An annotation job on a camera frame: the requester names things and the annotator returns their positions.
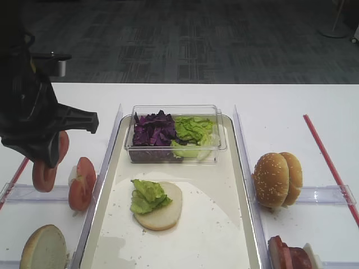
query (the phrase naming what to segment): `bottom bun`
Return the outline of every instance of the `bottom bun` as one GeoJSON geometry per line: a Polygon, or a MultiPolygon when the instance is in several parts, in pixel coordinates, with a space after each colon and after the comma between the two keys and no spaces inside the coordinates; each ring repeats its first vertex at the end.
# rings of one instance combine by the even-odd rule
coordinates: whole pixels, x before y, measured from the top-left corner
{"type": "Polygon", "coordinates": [[[155,231],[169,229],[177,223],[182,212],[182,191],[173,183],[160,182],[164,193],[172,199],[168,206],[145,214],[135,213],[136,220],[145,228],[155,231]]]}
{"type": "Polygon", "coordinates": [[[66,242],[54,225],[45,225],[34,231],[22,251],[20,269],[64,269],[66,242]]]}

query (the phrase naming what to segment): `red rod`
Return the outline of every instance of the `red rod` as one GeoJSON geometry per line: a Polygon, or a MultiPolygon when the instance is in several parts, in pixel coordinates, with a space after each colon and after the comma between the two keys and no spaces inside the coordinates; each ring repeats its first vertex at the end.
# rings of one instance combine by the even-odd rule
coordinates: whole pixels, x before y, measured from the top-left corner
{"type": "Polygon", "coordinates": [[[11,190],[13,189],[13,186],[16,184],[16,182],[18,181],[20,175],[22,174],[22,172],[24,171],[26,164],[29,162],[28,158],[24,158],[22,163],[20,164],[19,168],[17,169],[15,175],[12,177],[9,186],[7,187],[6,193],[3,196],[3,201],[0,202],[0,210],[3,207],[6,197],[10,194],[11,190]]]}
{"type": "MultiPolygon", "coordinates": [[[[304,120],[305,122],[307,123],[308,127],[309,127],[309,130],[310,132],[312,133],[314,139],[315,139],[315,142],[317,143],[335,181],[337,182],[337,185],[339,186],[342,186],[344,185],[342,179],[340,178],[340,175],[338,173],[338,171],[336,170],[332,160],[330,159],[329,157],[329,154],[328,152],[326,151],[322,141],[320,140],[320,137],[318,135],[318,133],[316,132],[315,128],[314,128],[314,125],[312,123],[312,121],[310,120],[309,116],[308,115],[303,115],[304,117],[304,120]]],[[[350,209],[350,212],[352,213],[354,219],[355,219],[355,222],[357,223],[358,227],[359,227],[359,213],[355,207],[355,205],[352,204],[352,200],[350,198],[350,196],[348,195],[347,191],[345,189],[343,189],[343,194],[347,200],[347,203],[348,203],[348,207],[350,209]]]]}

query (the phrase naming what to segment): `ham slice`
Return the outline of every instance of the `ham slice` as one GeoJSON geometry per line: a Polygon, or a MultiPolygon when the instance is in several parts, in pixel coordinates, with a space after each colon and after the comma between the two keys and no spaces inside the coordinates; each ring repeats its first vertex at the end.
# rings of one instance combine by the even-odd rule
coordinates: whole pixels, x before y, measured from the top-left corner
{"type": "Polygon", "coordinates": [[[280,236],[268,241],[273,269],[312,269],[308,254],[302,248],[290,248],[280,236]]]}
{"type": "Polygon", "coordinates": [[[293,269],[312,269],[308,254],[302,248],[289,248],[293,269]]]}
{"type": "Polygon", "coordinates": [[[293,269],[289,248],[279,235],[270,238],[268,246],[273,269],[293,269]]]}

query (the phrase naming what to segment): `green lettuce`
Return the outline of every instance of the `green lettuce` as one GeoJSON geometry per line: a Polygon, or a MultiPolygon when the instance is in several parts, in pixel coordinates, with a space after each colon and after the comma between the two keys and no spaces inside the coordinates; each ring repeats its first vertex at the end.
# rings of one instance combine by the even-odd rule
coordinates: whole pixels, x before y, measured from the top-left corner
{"type": "Polygon", "coordinates": [[[132,192],[131,198],[130,210],[133,213],[145,214],[156,208],[167,206],[172,202],[159,183],[138,179],[131,182],[136,188],[132,192]]]}
{"type": "Polygon", "coordinates": [[[200,117],[177,117],[175,120],[177,137],[186,141],[188,146],[198,146],[198,150],[186,150],[186,146],[180,145],[175,140],[171,141],[171,146],[178,148],[173,150],[175,156],[205,159],[210,150],[201,150],[202,147],[210,147],[214,143],[213,125],[209,119],[200,117]]]}

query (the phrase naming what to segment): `gray carpet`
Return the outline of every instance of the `gray carpet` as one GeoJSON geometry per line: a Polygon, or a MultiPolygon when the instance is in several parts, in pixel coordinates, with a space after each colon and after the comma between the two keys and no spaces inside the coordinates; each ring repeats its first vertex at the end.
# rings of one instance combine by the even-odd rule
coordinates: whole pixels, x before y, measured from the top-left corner
{"type": "Polygon", "coordinates": [[[33,52],[70,53],[54,82],[359,84],[359,46],[329,39],[331,0],[32,3],[33,52]]]}

